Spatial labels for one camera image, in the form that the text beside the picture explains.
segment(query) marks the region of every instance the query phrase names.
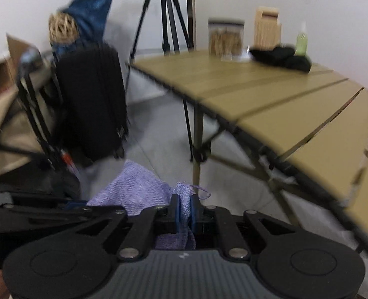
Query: table frame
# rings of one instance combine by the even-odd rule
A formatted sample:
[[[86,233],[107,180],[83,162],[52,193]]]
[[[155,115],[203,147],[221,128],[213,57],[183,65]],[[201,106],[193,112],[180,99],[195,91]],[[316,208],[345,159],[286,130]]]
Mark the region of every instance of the table frame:
[[[235,170],[239,170],[245,174],[253,176],[267,183],[270,192],[277,200],[278,204],[282,208],[288,220],[293,225],[301,226],[299,219],[295,212],[291,208],[287,199],[283,195],[283,191],[301,197],[302,199],[314,203],[322,208],[325,208],[335,216],[335,218],[341,223],[341,225],[348,231],[351,231],[355,240],[359,243],[357,251],[365,250],[368,253],[368,235],[358,227],[358,225],[344,212],[343,204],[335,199],[324,187],[319,185],[316,181],[304,174],[301,170],[297,169],[294,165],[282,160],[281,157],[275,153],[267,145],[257,140],[255,137],[249,135],[249,133],[243,131],[237,125],[227,121],[225,118],[219,116],[213,110],[200,104],[197,100],[191,98],[187,94],[184,94],[180,90],[170,86],[166,82],[158,79],[157,77],[143,71],[136,67],[135,64],[127,64],[134,70],[142,73],[158,85],[162,86],[168,91],[173,92],[176,96],[180,97],[183,102],[187,102],[194,107],[194,126],[193,126],[193,184],[199,185],[200,180],[200,167],[201,163],[208,158],[218,161],[226,166],[229,166]],[[203,117],[208,117],[216,120],[219,123],[220,128],[210,136],[205,142],[203,142]],[[228,159],[222,158],[211,154],[210,143],[222,132],[227,131],[232,134],[239,146],[244,150],[245,154],[255,166],[255,169],[242,166],[234,163]],[[275,178],[271,178],[267,173],[267,169],[260,163],[260,158],[265,156],[270,164],[270,168],[277,168],[286,176],[294,177],[296,184],[287,184],[279,181]]]

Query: black suitcase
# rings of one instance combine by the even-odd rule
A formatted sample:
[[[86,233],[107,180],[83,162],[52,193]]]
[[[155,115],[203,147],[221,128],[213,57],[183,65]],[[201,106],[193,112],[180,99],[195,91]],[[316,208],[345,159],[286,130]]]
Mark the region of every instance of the black suitcase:
[[[61,57],[56,75],[84,154],[91,160],[123,157],[127,109],[117,51],[106,44],[77,49]]]

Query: metal screw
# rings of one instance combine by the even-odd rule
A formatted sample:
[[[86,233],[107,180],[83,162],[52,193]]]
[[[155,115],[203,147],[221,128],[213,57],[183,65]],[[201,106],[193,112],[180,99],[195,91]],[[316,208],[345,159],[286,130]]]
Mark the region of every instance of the metal screw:
[[[248,255],[248,251],[244,248],[234,247],[229,250],[228,255],[232,258],[244,258]]]
[[[140,255],[140,252],[136,248],[126,247],[119,252],[119,255],[123,258],[135,258]]]

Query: lavender towel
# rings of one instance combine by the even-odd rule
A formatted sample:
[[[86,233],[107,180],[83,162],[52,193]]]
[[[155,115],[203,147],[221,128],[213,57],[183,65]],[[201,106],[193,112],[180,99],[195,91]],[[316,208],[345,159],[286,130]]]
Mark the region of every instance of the lavender towel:
[[[179,232],[158,236],[155,248],[194,249],[195,239],[187,224],[191,212],[192,187],[178,183],[175,188],[171,188],[151,171],[130,160],[126,161],[121,174],[87,205],[120,205],[129,216],[135,216],[147,207],[168,205],[174,193],[179,195],[181,203]]]

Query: tan table top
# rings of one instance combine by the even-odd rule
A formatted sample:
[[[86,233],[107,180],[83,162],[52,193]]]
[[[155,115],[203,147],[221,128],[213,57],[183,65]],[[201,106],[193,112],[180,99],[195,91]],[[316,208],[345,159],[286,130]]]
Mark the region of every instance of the tan table top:
[[[337,199],[350,196],[368,144],[368,91],[359,84],[321,65],[306,75],[208,52],[133,67],[236,124]],[[349,213],[368,231],[368,167]]]

